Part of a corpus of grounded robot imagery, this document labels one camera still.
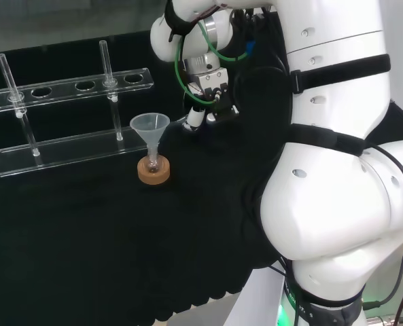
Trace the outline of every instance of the funnel stem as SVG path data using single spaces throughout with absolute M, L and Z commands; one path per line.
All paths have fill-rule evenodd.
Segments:
M 159 144 L 147 145 L 148 148 L 148 160 L 150 161 L 151 168 L 158 167 L 158 147 Z

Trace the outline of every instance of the green cable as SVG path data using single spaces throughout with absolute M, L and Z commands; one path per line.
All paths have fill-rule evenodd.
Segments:
M 203 105 L 212 105 L 215 103 L 215 101 L 203 101 L 200 100 L 198 97 L 196 97 L 195 95 L 193 95 L 185 86 L 185 84 L 183 84 L 183 81 L 181 80 L 180 74 L 179 74 L 179 57 L 180 57 L 180 49 L 181 49 L 181 43 L 183 40 L 180 41 L 179 46 L 177 47 L 177 51 L 175 52 L 175 60 L 174 60 L 174 69 L 175 69 L 175 75 L 177 76 L 177 79 L 179 80 L 179 84 L 181 86 L 181 88 L 183 88 L 183 90 L 186 92 L 187 95 L 189 95 L 190 97 L 192 97 L 195 101 L 203 104 Z
M 209 36 L 207 35 L 206 30 L 204 30 L 203 24 L 201 24 L 201 22 L 198 22 L 198 25 L 199 25 L 199 27 L 200 27 L 200 29 L 201 29 L 201 32 L 203 33 L 203 36 L 204 36 L 204 38 L 205 38 L 207 44 L 209 45 L 210 50 L 211 50 L 214 54 L 216 54 L 218 58 L 220 58 L 220 59 L 222 59 L 222 60 L 224 60 L 224 61 L 230 61 L 230 62 L 236 61 L 236 58 L 228 58 L 228 57 L 223 56 L 222 54 L 220 54 L 220 53 L 215 49 L 215 47 L 213 46 L 213 44 L 210 42 Z M 239 60 L 245 59 L 247 56 L 248 56 L 248 53 L 245 52 L 245 53 L 242 54 L 241 56 L 238 56 L 238 57 L 237 57 L 237 60 L 239 61 Z

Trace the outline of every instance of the black table surface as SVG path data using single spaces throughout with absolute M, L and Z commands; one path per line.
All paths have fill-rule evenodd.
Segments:
M 151 111 L 181 117 L 173 65 L 155 57 L 149 33 L 107 40 L 114 71 L 147 67 L 155 81 L 121 96 L 123 126 Z M 6 55 L 18 85 L 102 73 L 98 39 Z M 249 65 L 267 64 L 256 42 Z M 244 91 L 236 120 L 198 135 L 167 129 L 164 185 L 138 180 L 144 151 L 0 179 L 0 325 L 151 325 L 240 291 L 253 268 L 274 262 L 242 191 L 283 145 L 291 98 L 268 69 Z M 31 108 L 29 119 L 38 141 L 112 127 L 106 98 Z M 403 111 L 392 103 L 370 140 L 402 139 Z M 1 113 L 0 148 L 23 143 L 12 112 Z

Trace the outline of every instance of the rack hole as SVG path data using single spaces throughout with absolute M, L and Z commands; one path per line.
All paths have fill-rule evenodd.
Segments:
M 82 92 L 85 92 L 87 90 L 91 90 L 95 87 L 95 83 L 91 80 L 88 81 L 81 81 L 76 84 L 76 88 L 78 90 L 81 90 Z
M 124 80 L 126 81 L 126 83 L 129 83 L 129 84 L 139 83 L 142 81 L 142 79 L 143 79 L 142 75 L 139 75 L 139 74 L 127 75 L 126 77 L 124 77 Z
M 300 169 L 293 170 L 292 173 L 298 178 L 305 178 L 307 176 L 307 173 Z
M 34 89 L 31 94 L 37 98 L 43 98 L 49 96 L 52 93 L 52 89 L 50 87 L 42 87 Z

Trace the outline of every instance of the blue component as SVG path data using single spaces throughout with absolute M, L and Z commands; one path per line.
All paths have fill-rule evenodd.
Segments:
M 247 53 L 249 56 L 251 55 L 251 53 L 253 53 L 255 44 L 256 44 L 256 41 L 247 42 Z

